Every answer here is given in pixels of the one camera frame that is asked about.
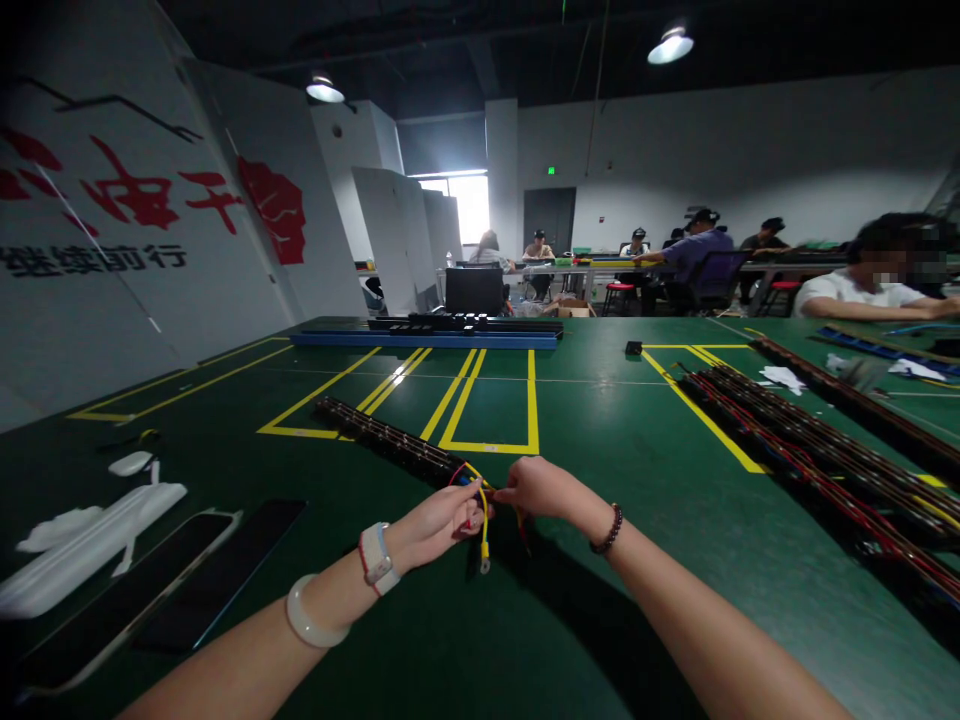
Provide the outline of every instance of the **forearm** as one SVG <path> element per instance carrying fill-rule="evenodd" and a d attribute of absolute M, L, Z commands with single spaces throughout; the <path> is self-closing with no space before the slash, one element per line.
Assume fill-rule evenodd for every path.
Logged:
<path fill-rule="evenodd" d="M 357 550 L 310 581 L 301 598 L 307 617 L 328 630 L 352 625 L 376 600 Z M 179 665 L 121 717 L 273 717 L 326 653 L 294 633 L 280 598 Z"/>
<path fill-rule="evenodd" d="M 574 524 L 602 543 L 613 510 L 595 495 L 580 508 Z M 607 559 L 711 718 L 850 717 L 769 635 L 629 522 Z"/>
<path fill-rule="evenodd" d="M 833 318 L 836 320 L 860 320 L 883 322 L 890 320 L 929 320 L 930 308 L 922 307 L 877 307 L 866 303 L 843 302 L 831 298 L 813 298 L 803 305 L 808 317 Z"/>
<path fill-rule="evenodd" d="M 634 262 L 665 262 L 663 253 L 659 250 L 652 253 L 644 253 L 643 255 L 635 255 L 633 258 Z"/>

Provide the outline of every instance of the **cardboard box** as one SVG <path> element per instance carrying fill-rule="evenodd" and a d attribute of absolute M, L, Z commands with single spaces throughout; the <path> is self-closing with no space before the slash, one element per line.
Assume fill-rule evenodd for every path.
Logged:
<path fill-rule="evenodd" d="M 564 298 L 563 300 L 554 300 L 543 309 L 544 315 L 553 315 L 557 317 L 596 317 L 593 306 L 585 300 L 576 300 L 573 298 Z"/>

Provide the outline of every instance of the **smartwatch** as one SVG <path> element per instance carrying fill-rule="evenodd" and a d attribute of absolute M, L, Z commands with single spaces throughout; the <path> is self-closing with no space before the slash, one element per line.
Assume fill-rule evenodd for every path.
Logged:
<path fill-rule="evenodd" d="M 383 597 L 400 582 L 400 575 L 393 568 L 393 560 L 387 554 L 383 531 L 390 523 L 376 523 L 360 534 L 360 561 L 363 563 L 363 579 L 373 588 L 377 597 Z"/>

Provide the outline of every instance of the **hand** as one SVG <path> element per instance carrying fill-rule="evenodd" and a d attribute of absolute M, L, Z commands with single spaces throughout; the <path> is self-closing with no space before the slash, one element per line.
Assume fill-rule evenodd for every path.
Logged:
<path fill-rule="evenodd" d="M 493 500 L 541 517 L 566 520 L 594 544 L 603 542 L 613 523 L 610 505 L 566 470 L 542 457 L 517 460 L 510 467 L 506 489 L 497 490 Z"/>
<path fill-rule="evenodd" d="M 930 319 L 940 320 L 941 318 L 960 315 L 960 295 L 948 297 L 930 308 Z"/>
<path fill-rule="evenodd" d="M 384 532 L 384 542 L 400 575 L 433 562 L 483 528 L 477 500 L 480 481 L 435 492 Z M 489 517 L 493 517 L 490 508 Z"/>

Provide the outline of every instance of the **white watch strap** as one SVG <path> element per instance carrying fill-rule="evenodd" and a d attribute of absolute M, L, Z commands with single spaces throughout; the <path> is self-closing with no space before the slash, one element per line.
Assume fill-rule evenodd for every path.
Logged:
<path fill-rule="evenodd" d="M 363 577 L 378 596 L 390 592 L 400 576 L 393 569 L 393 559 L 387 554 L 383 531 L 389 523 L 375 523 L 360 534 L 360 560 L 363 562 Z"/>
<path fill-rule="evenodd" d="M 341 630 L 324 630 L 317 627 L 300 602 L 300 595 L 304 586 L 315 577 L 316 575 L 304 575 L 290 588 L 290 593 L 287 595 L 287 620 L 290 622 L 293 631 L 307 645 L 312 645 L 315 648 L 336 647 L 350 633 L 350 626 L 347 625 Z"/>

